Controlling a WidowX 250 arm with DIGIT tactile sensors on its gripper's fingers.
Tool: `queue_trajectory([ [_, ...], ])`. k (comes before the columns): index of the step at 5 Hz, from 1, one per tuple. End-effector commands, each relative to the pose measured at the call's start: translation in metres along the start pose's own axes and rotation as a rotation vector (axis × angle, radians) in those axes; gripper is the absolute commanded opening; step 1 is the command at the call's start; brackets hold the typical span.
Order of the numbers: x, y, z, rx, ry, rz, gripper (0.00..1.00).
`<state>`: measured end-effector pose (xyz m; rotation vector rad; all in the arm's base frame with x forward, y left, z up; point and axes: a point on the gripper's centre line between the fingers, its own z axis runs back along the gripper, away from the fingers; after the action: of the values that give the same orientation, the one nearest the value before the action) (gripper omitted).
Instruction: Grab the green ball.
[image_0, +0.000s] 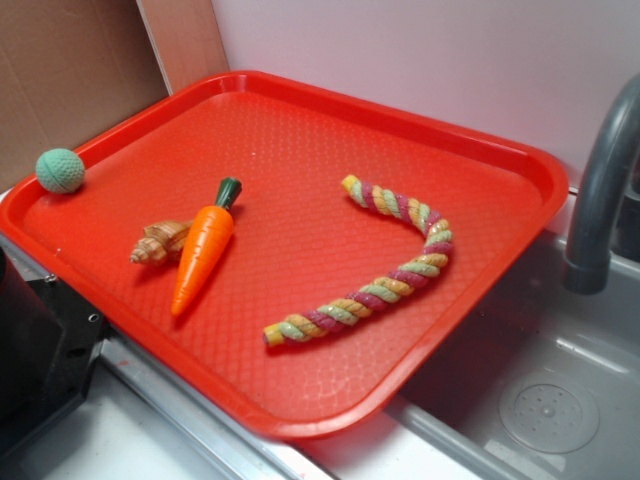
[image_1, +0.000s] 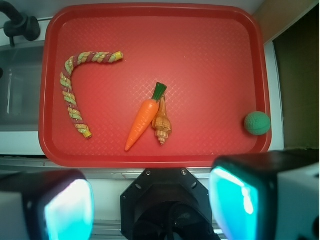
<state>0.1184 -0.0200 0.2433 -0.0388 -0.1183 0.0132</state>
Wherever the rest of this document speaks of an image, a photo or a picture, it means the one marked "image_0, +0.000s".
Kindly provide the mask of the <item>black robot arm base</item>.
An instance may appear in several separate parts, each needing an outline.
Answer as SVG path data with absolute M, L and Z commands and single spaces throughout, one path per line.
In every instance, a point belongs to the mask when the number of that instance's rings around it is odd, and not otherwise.
M 1 452 L 81 404 L 104 316 L 56 277 L 24 279 L 1 254 Z

